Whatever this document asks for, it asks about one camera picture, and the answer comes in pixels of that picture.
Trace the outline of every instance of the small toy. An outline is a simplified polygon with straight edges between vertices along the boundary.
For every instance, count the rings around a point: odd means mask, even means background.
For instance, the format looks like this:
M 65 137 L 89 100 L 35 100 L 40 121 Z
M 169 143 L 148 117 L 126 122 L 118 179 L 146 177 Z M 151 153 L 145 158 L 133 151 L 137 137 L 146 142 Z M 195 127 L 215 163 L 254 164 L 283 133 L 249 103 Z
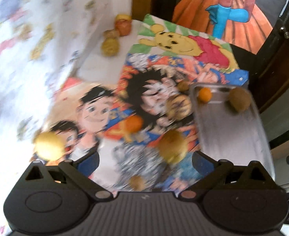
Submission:
M 143 119 L 139 115 L 132 115 L 125 119 L 125 129 L 129 133 L 136 133 L 142 129 Z
M 44 160 L 58 160 L 65 154 L 66 142 L 54 132 L 42 132 L 34 140 L 34 150 Z
M 166 115 L 169 119 L 181 120 L 191 113 L 191 107 L 187 95 L 172 95 L 166 100 Z
M 129 179 L 129 186 L 136 192 L 141 192 L 145 189 L 145 182 L 141 176 L 132 176 Z
M 202 88 L 198 93 L 198 99 L 203 103 L 209 103 L 212 98 L 211 90 L 207 87 Z
M 236 87 L 230 90 L 228 100 L 237 112 L 244 112 L 250 106 L 251 96 L 244 88 Z
M 115 18 L 115 29 L 118 30 L 120 36 L 129 35 L 131 32 L 132 20 L 129 15 L 118 14 Z
M 168 130 L 160 139 L 157 148 L 160 156 L 171 165 L 179 163 L 188 152 L 187 142 L 177 130 Z
M 177 88 L 180 92 L 186 92 L 189 90 L 189 82 L 186 80 L 182 80 L 177 84 Z
M 103 33 L 105 38 L 104 42 L 102 43 L 101 50 L 104 56 L 115 56 L 119 51 L 119 32 L 115 29 L 106 30 Z

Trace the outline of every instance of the small orange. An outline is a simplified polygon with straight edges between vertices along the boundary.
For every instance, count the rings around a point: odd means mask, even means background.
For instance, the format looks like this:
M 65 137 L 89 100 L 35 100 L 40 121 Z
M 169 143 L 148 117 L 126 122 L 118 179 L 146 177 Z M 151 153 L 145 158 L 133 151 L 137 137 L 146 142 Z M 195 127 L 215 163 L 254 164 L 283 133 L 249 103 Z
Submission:
M 136 133 L 142 129 L 143 119 L 139 115 L 132 115 L 125 119 L 125 129 L 129 133 Z
M 208 103 L 212 98 L 212 93 L 209 88 L 201 88 L 198 94 L 198 99 L 203 103 Z

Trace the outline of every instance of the silver tray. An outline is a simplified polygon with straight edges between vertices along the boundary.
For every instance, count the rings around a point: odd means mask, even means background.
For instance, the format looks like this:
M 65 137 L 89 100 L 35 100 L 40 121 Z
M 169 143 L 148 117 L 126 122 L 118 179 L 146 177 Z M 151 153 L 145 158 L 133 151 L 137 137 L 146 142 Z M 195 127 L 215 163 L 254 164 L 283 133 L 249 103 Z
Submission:
M 213 94 L 208 104 L 197 100 L 202 87 L 210 88 Z M 260 161 L 275 180 L 270 148 L 255 101 L 252 98 L 250 107 L 237 113 L 227 100 L 229 91 L 235 87 L 207 83 L 191 85 L 190 98 L 201 151 L 215 160 L 227 159 L 234 165 Z

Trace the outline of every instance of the potato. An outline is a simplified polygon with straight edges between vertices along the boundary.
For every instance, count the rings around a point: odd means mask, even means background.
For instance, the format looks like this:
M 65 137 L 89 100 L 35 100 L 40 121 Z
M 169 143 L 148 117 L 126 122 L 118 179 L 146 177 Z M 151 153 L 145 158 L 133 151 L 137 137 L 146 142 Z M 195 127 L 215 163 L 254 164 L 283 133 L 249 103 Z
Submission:
M 186 92 L 189 90 L 189 82 L 186 80 L 182 80 L 177 84 L 177 88 L 180 92 Z
M 145 181 L 141 176 L 132 176 L 129 179 L 129 186 L 136 192 L 141 192 L 145 189 Z
M 168 130 L 158 142 L 160 156 L 169 164 L 177 164 L 185 158 L 188 145 L 184 136 L 177 130 Z
M 251 95 L 244 88 L 236 87 L 230 90 L 228 100 L 237 112 L 244 112 L 250 106 Z

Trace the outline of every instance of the screw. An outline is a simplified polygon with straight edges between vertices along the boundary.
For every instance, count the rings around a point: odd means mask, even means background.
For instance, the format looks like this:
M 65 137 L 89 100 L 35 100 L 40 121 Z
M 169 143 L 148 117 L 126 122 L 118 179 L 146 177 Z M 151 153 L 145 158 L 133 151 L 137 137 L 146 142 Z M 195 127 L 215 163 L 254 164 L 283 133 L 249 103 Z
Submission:
M 110 193 L 108 191 L 98 191 L 95 196 L 99 199 L 107 199 L 110 197 Z
M 196 197 L 196 195 L 197 195 L 197 194 L 196 194 L 195 192 L 191 191 L 191 190 L 183 191 L 183 192 L 181 193 L 181 196 L 182 196 L 183 198 L 185 198 L 185 199 L 193 199 L 193 198 Z

